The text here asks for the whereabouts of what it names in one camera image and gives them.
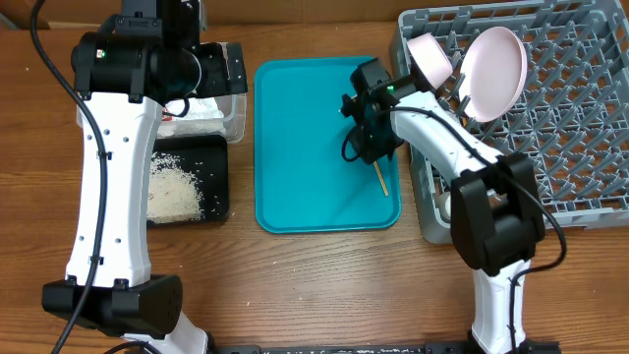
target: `white plate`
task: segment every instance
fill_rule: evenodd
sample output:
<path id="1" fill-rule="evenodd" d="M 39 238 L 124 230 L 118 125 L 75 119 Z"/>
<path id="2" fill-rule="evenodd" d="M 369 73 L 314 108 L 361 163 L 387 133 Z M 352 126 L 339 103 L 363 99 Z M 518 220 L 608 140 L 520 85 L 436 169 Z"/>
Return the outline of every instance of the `white plate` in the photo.
<path id="1" fill-rule="evenodd" d="M 511 30 L 487 29 L 468 49 L 459 88 L 461 99 L 468 95 L 465 114 L 479 122 L 489 122 L 506 113 L 518 100 L 527 76 L 527 53 Z"/>

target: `wooden stick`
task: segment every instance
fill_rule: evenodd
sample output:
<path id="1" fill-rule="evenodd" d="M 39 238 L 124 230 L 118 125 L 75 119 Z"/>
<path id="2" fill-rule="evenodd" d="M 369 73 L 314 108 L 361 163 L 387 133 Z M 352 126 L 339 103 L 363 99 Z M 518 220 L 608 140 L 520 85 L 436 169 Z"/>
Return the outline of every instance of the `wooden stick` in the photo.
<path id="1" fill-rule="evenodd" d="M 382 178 L 382 174 L 380 173 L 380 167 L 377 165 L 377 161 L 373 162 L 373 167 L 375 167 L 375 173 L 377 173 L 377 178 L 380 180 L 380 185 L 382 186 L 382 192 L 384 192 L 384 196 L 389 196 L 389 191 L 386 189 L 386 184 L 384 183 L 384 178 Z"/>

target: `plastic container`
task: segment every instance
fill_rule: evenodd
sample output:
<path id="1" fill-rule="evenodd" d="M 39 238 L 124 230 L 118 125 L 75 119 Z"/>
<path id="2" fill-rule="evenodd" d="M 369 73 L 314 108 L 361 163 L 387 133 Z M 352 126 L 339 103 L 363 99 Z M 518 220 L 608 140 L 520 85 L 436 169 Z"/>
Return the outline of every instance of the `plastic container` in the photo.
<path id="1" fill-rule="evenodd" d="M 542 203 L 562 226 L 629 224 L 629 25 L 617 0 L 528 0 L 409 10 L 389 47 L 395 76 L 408 75 L 407 41 L 431 33 L 458 71 L 484 30 L 506 27 L 525 43 L 529 73 L 515 105 L 472 134 L 536 166 Z M 457 95 L 456 78 L 445 88 Z M 451 243 L 435 199 L 448 186 L 412 148 L 411 175 L 424 237 Z"/>
<path id="2" fill-rule="evenodd" d="M 235 144 L 245 136 L 247 121 L 247 95 L 233 94 L 214 97 L 223 118 L 207 118 L 199 120 L 162 121 L 157 131 L 157 138 L 192 137 L 208 134 L 219 134 L 227 143 Z"/>

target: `pink plate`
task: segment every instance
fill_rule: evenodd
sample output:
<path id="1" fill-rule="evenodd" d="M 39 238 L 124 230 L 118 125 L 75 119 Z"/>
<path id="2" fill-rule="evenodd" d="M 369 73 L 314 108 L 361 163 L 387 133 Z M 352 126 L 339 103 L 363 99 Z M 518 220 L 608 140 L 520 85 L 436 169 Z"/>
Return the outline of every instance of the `pink plate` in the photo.
<path id="1" fill-rule="evenodd" d="M 527 53 L 511 30 L 487 29 L 470 46 L 461 74 L 461 99 L 471 100 L 465 114 L 479 122 L 489 122 L 506 113 L 518 100 L 527 77 Z"/>
<path id="2" fill-rule="evenodd" d="M 450 59 L 432 34 L 422 34 L 409 40 L 407 45 L 413 59 L 434 89 L 438 89 L 452 75 Z"/>

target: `teal tray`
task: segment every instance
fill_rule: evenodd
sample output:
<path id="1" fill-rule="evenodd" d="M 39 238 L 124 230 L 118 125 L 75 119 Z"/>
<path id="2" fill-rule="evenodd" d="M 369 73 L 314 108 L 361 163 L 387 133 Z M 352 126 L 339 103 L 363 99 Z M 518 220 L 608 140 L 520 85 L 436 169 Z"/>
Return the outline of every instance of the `teal tray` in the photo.
<path id="1" fill-rule="evenodd" d="M 371 57 L 273 61 L 256 73 L 256 218 L 277 234 L 378 229 L 400 216 L 397 158 L 341 158 L 354 125 L 339 113 L 350 75 Z"/>

